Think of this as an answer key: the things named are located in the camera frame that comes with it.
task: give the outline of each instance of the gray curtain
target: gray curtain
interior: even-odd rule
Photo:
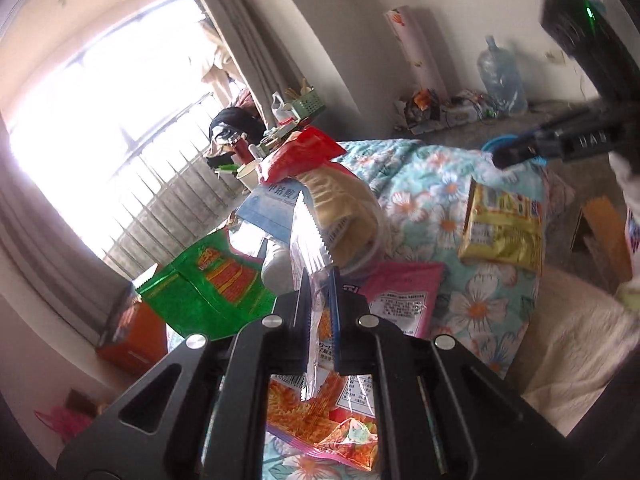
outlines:
[[[302,76],[288,53],[247,0],[201,0],[254,95],[265,124],[274,125],[271,95],[289,86],[300,89]]]
[[[73,232],[19,167],[0,116],[0,244],[41,297],[96,344],[132,285]]]

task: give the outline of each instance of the window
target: window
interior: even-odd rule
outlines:
[[[17,113],[11,142],[21,167],[101,257],[161,187],[150,184],[123,208],[128,194],[108,186],[116,172],[144,149],[169,182],[206,148],[222,106],[200,81],[217,49],[204,17],[194,0],[141,12],[47,77]],[[193,104],[191,130],[178,128],[172,118]]]

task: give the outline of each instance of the green plastic basket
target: green plastic basket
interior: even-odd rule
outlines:
[[[324,109],[324,103],[318,96],[315,90],[312,90],[308,94],[300,96],[299,99],[291,102],[293,112],[297,115],[299,120],[311,117],[313,114],[318,113]]]

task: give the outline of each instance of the power outlet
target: power outlet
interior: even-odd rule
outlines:
[[[545,52],[547,62],[554,65],[566,65],[566,58],[561,48],[550,48]]]

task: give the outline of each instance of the large plastic water bottle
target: large plastic water bottle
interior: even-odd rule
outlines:
[[[478,58],[478,71],[486,91],[495,101],[498,110],[509,115],[527,111],[522,78],[513,54],[498,48],[493,36],[487,36],[485,50]]]

